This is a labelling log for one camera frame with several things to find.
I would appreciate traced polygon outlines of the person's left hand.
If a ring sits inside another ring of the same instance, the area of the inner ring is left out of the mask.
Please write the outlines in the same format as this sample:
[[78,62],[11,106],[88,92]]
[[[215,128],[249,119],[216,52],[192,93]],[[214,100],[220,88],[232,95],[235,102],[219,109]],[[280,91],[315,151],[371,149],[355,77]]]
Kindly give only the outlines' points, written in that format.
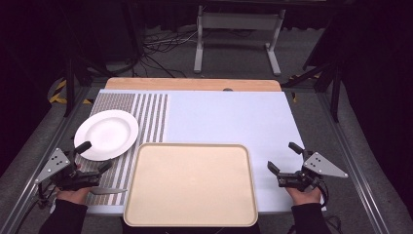
[[56,197],[59,200],[68,201],[68,202],[71,202],[77,205],[85,205],[87,197],[90,192],[91,192],[90,187],[81,188],[76,191],[72,191],[72,190],[66,191],[66,190],[58,189],[56,191]]

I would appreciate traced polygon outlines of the person's right hand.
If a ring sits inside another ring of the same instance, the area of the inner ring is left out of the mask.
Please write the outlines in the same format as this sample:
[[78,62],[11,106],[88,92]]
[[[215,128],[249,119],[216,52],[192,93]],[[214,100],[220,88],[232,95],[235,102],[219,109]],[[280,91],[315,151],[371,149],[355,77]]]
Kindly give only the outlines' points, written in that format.
[[321,192],[318,188],[310,192],[301,192],[296,188],[287,187],[286,191],[292,198],[294,206],[319,203],[321,200]]

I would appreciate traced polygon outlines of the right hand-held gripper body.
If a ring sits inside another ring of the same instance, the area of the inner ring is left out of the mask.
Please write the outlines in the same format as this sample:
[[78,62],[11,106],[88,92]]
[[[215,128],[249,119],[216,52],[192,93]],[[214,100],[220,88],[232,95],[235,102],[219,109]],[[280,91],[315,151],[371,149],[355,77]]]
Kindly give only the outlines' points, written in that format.
[[279,187],[308,192],[319,186],[324,176],[347,178],[349,175],[318,152],[304,151],[303,165],[295,173],[277,173]]

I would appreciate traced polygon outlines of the aluminium frame rail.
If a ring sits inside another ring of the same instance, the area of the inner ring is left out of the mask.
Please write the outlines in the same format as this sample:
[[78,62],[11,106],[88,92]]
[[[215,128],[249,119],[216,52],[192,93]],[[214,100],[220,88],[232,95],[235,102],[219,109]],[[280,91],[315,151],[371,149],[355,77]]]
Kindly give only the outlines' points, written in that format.
[[76,106],[64,117],[66,106],[53,103],[9,168],[0,176],[0,234],[37,234],[47,217],[44,210],[30,206],[37,200],[34,179],[57,147],[70,150],[77,128],[93,108],[83,98],[95,99],[100,87],[80,88]]
[[353,152],[349,146],[346,136],[338,122],[332,117],[330,113],[329,100],[326,94],[317,94],[319,103],[323,110],[324,115],[332,129],[333,134],[337,138],[341,151],[343,153],[343,161],[346,164],[349,177],[352,179],[355,185],[358,197],[366,211],[369,221],[373,227],[375,234],[390,234],[389,228],[384,221],[384,218],[377,206],[377,203],[373,197],[370,185],[357,164]]

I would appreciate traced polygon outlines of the grey metal stand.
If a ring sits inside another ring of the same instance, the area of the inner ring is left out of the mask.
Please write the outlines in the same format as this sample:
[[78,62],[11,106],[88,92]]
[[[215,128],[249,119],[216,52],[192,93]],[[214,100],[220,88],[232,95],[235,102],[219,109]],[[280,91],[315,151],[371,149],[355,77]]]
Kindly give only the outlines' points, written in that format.
[[281,68],[275,53],[275,47],[282,29],[285,10],[274,15],[209,13],[203,6],[198,9],[197,16],[197,47],[194,61],[194,72],[199,74],[203,67],[205,29],[242,29],[267,30],[273,32],[272,40],[265,44],[265,50],[275,76],[281,75]]

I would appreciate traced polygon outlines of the yellow black floor tape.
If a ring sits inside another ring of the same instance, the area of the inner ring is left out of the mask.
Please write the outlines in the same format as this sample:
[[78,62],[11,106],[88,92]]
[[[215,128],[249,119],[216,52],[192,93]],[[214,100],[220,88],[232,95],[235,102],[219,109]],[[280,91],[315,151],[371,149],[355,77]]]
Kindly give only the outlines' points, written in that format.
[[60,94],[66,86],[66,80],[62,79],[56,86],[52,96],[49,98],[50,103],[62,103],[67,104],[67,99],[65,97],[61,97]]

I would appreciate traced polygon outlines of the black tripod stand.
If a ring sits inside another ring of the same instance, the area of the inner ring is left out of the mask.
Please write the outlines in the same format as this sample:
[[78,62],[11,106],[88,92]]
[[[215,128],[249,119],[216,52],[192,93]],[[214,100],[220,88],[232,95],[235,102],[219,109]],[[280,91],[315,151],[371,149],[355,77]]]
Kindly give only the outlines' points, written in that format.
[[81,87],[89,87],[94,75],[106,78],[118,77],[121,73],[131,70],[138,62],[137,58],[131,58],[125,67],[109,70],[98,46],[89,45],[83,48],[74,40],[66,38],[60,40],[59,50],[64,60],[66,81],[65,117],[74,111],[76,105],[75,80],[78,80]]
[[313,85],[313,89],[317,93],[324,93],[329,86],[332,86],[329,109],[331,117],[336,123],[338,123],[338,102],[340,96],[343,62],[343,54],[338,53],[321,65],[311,69],[310,71],[307,71],[301,75],[293,75],[292,79],[289,79],[287,82],[282,83],[281,87],[293,88],[296,85],[318,75],[318,81]]

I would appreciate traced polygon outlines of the striped woven placemat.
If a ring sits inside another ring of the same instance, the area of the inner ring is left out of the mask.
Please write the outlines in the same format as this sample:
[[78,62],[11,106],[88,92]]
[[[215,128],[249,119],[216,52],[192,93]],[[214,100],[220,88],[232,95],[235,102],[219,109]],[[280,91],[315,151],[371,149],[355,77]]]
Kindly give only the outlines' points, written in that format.
[[[169,96],[156,93],[104,93],[97,95],[90,117],[106,110],[123,110],[135,117],[139,132],[135,143],[122,155],[113,158],[113,166],[103,174],[100,187],[129,189],[136,162],[138,147],[146,142],[164,140]],[[90,172],[104,161],[90,161],[81,155],[77,157],[81,169]],[[127,200],[127,191],[117,194],[92,195],[87,203],[91,206],[122,206]]]

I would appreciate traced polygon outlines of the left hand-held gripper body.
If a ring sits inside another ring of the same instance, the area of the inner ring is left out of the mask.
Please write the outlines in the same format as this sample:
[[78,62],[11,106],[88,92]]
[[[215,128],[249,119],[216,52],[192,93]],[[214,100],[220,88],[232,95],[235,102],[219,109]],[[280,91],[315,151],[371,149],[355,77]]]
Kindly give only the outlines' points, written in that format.
[[35,183],[41,184],[48,179],[59,190],[66,191],[98,186],[101,174],[99,172],[81,172],[75,163],[75,156],[74,150],[65,154],[57,148],[35,179]]

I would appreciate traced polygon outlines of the white round plate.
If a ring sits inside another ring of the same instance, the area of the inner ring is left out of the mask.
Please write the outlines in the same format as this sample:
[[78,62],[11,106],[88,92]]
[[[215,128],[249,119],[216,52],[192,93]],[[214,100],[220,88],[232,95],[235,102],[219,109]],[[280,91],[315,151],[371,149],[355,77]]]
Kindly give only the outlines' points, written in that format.
[[84,142],[92,146],[81,153],[90,161],[105,161],[116,158],[135,143],[139,132],[137,120],[123,110],[106,110],[84,121],[74,137],[74,146]]

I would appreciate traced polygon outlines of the white table cover sheet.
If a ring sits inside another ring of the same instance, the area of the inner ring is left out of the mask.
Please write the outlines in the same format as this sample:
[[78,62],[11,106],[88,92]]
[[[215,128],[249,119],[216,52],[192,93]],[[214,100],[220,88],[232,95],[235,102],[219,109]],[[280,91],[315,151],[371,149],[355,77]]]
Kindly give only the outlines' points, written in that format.
[[235,143],[249,152],[258,212],[280,214],[291,200],[267,169],[272,161],[284,172],[301,168],[303,159],[288,148],[302,145],[283,92],[101,90],[99,93],[156,93],[169,96],[161,142]]

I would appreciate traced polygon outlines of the beige plastic tray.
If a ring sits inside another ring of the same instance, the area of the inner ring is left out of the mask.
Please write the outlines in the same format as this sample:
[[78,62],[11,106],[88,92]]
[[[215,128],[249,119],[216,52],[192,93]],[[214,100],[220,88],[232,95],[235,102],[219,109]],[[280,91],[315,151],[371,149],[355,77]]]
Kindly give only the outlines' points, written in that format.
[[258,218],[247,149],[144,143],[125,204],[132,227],[249,227]]

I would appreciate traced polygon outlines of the metal table knife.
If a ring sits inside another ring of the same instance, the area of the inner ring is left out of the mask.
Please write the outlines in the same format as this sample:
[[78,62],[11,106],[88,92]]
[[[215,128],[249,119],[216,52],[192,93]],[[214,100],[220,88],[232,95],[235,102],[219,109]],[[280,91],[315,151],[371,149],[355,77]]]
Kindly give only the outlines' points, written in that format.
[[126,192],[126,191],[128,191],[128,189],[92,187],[90,192],[93,195],[108,195],[108,194],[123,193],[123,192]]

